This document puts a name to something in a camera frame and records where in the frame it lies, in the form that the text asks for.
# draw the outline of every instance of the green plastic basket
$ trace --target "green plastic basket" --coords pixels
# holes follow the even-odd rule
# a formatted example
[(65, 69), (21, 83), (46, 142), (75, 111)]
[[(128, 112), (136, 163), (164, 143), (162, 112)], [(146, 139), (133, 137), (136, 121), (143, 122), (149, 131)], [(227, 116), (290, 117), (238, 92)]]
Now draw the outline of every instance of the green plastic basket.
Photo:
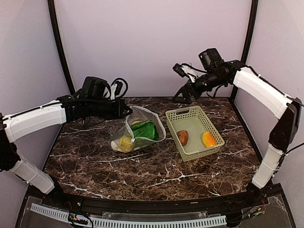
[[(167, 126), (184, 162), (217, 153), (225, 144), (217, 129), (199, 106), (166, 111), (166, 117)], [(181, 145), (177, 136), (177, 132), (181, 130), (188, 131), (189, 139), (185, 146)], [(216, 146), (210, 148), (204, 146), (202, 135), (205, 131), (212, 134), (217, 142)]]

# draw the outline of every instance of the black metal pole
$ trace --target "black metal pole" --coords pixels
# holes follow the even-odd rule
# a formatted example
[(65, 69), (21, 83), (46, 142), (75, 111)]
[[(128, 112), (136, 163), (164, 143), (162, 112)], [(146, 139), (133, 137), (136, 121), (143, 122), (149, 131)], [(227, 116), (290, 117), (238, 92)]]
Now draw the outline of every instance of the black metal pole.
[[(253, 30), (255, 27), (255, 22), (256, 22), (256, 17), (257, 17), (257, 4), (258, 4), (258, 0), (252, 0), (247, 34), (246, 34), (243, 53), (242, 53), (242, 57), (241, 57), (241, 62), (243, 62), (243, 63), (246, 63), (248, 54), (249, 54), (249, 50), (250, 50), (250, 44), (251, 44)], [(229, 99), (229, 101), (231, 103), (233, 103), (234, 100), (236, 99), (237, 93), (238, 93), (238, 88), (236, 86), (233, 86), (233, 89), (232, 89), (232, 92), (230, 95), (230, 99)]]
[(70, 72), (68, 70), (66, 56), (65, 56), (65, 53), (63, 51), (63, 46), (62, 46), (59, 27), (58, 27), (58, 21), (57, 21), (57, 16), (56, 16), (56, 9), (55, 9), (54, 0), (47, 0), (47, 2), (48, 2), (49, 15), (50, 15), (50, 18), (51, 18), (54, 38), (55, 38), (55, 42), (56, 42), (57, 51), (58, 51), (58, 55), (59, 55), (59, 58), (60, 58), (62, 70), (63, 70), (63, 73), (65, 75), (66, 83), (67, 83), (68, 89), (70, 91), (70, 94), (74, 94), (75, 93), (75, 88), (74, 88), (74, 85), (73, 85), (73, 82), (72, 82)]

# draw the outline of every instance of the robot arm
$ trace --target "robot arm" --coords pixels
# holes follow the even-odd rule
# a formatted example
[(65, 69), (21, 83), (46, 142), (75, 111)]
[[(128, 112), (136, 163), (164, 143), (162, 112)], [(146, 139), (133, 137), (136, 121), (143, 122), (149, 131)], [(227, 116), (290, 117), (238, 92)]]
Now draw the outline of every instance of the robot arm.
[[(0, 114), (0, 169), (11, 171), (43, 193), (49, 194), (55, 187), (54, 180), (19, 154), (14, 142), (43, 128), (79, 118), (99, 116), (112, 120), (131, 114), (132, 109), (121, 99), (126, 91), (116, 97), (123, 86), (120, 80), (124, 81), (118, 78), (109, 86), (100, 78), (87, 77), (83, 88), (74, 95), (59, 97), (22, 113), (4, 117)], [(106, 88), (109, 91), (108, 97), (105, 94)]]
[(211, 91), (217, 86), (236, 85), (264, 104), (279, 120), (269, 137), (269, 145), (262, 163), (247, 186), (247, 192), (255, 196), (278, 171), (288, 145), (292, 142), (299, 125), (301, 101), (292, 99), (258, 75), (253, 68), (238, 60), (224, 62), (215, 48), (199, 54), (207, 74), (190, 78), (184, 66), (176, 64), (173, 70), (181, 77), (190, 80), (177, 92), (173, 102), (191, 104), (191, 97), (198, 99), (203, 92)]

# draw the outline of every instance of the brown marble surface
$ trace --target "brown marble surface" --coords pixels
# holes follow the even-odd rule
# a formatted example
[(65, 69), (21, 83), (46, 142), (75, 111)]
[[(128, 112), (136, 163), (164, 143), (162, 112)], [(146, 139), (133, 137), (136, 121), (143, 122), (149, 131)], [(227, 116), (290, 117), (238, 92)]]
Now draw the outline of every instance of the brown marble surface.
[(65, 124), (45, 166), (65, 192), (118, 200), (186, 200), (245, 191), (259, 161), (226, 98), (201, 98), (191, 104), (205, 111), (226, 144), (216, 154), (189, 162), (177, 152), (165, 116), (168, 110), (189, 105), (174, 104), (171, 98), (127, 98), (126, 102), (158, 113), (166, 139), (125, 154), (109, 145), (123, 119)]

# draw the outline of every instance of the black frame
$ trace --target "black frame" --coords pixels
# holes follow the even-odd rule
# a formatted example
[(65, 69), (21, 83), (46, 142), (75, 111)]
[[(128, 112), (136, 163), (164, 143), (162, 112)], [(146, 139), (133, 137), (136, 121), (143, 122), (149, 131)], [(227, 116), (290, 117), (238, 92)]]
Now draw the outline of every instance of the black frame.
[[(246, 40), (244, 43), (243, 53), (241, 61), (246, 63), (250, 44), (253, 36), (254, 24), (257, 15), (257, 4), (258, 0), (252, 0), (251, 3), (251, 11), (249, 17), (249, 23), (247, 28)], [(58, 54), (60, 57), (61, 65), (65, 74), (66, 83), (70, 90), (70, 93), (73, 94), (75, 92), (75, 88), (71, 79), (70, 72), (68, 70), (67, 61), (65, 57), (65, 53), (62, 46), (62, 41), (60, 38), (60, 32), (58, 28), (58, 22), (56, 17), (56, 9), (54, 5), (54, 0), (48, 0), (48, 7), (50, 12), (50, 18), (52, 22), (52, 28), (54, 32), (54, 38), (57, 45)], [(237, 117), (242, 123), (244, 130), (249, 137), (249, 140), (253, 146), (253, 149), (256, 152), (256, 155), (260, 161), (262, 161), (262, 155), (258, 149), (258, 146), (253, 139), (248, 126), (243, 120), (238, 108), (236, 107), (234, 101), (238, 92), (238, 88), (234, 87), (229, 98), (232, 108), (234, 109)], [(283, 189), (280, 184), (273, 185), (269, 183), (269, 188), (266, 191), (267, 196), (274, 196), (277, 194), (281, 194), (284, 200), (284, 204), (287, 209), (288, 216), (290, 218), (292, 227), (295, 228), (295, 222), (290, 211), (286, 196), (283, 192)], [(22, 202), (21, 209), (19, 212), (18, 220), (16, 222), (16, 227), (18, 228), (21, 222), (21, 218), (23, 215), (23, 210), (25, 208), (28, 196), (34, 196), (43, 199), (43, 203), (48, 204), (50, 206), (55, 206), (50, 204), (45, 198), (44, 195), (34, 187), (29, 186), (28, 191), (25, 195), (25, 198)], [(209, 214), (221, 214), (226, 215), (228, 220), (231, 220), (235, 217), (241, 215), (241, 210), (246, 208), (247, 206), (244, 203), (240, 204), (227, 204), (227, 201), (240, 201), (245, 196), (246, 193), (237, 193), (228, 196), (222, 197), (214, 197), (214, 198), (205, 198), (205, 199), (194, 199), (194, 200), (179, 200), (179, 201), (129, 201), (129, 200), (112, 200), (112, 199), (97, 199), (91, 197), (82, 197), (78, 195), (65, 194), (68, 200), (71, 202), (73, 209), (82, 213), (87, 214), (102, 214), (102, 212), (117, 212), (117, 213), (140, 213), (140, 214), (174, 214), (174, 213), (188, 213), (188, 212), (198, 212), (198, 211), (208, 211)]]
[(57, 16), (56, 16), (55, 3), (54, 3), (54, 0), (47, 0), (47, 3), (48, 3), (48, 10), (49, 10), (49, 16), (51, 19), (53, 34), (54, 34), (54, 38), (55, 38), (55, 42), (56, 42), (56, 46), (57, 46), (57, 52), (58, 52), (58, 55), (60, 58), (63, 73), (65, 75), (66, 84), (68, 86), (70, 94), (74, 94), (75, 87), (72, 82), (70, 71), (68, 70), (68, 65), (67, 65), (67, 61), (66, 61), (67, 59), (66, 59), (66, 55), (65, 55), (65, 52), (64, 52), (63, 46), (62, 46), (62, 41), (61, 41), (61, 37), (60, 37), (60, 31), (59, 31), (59, 26), (58, 26), (58, 21), (57, 21)]

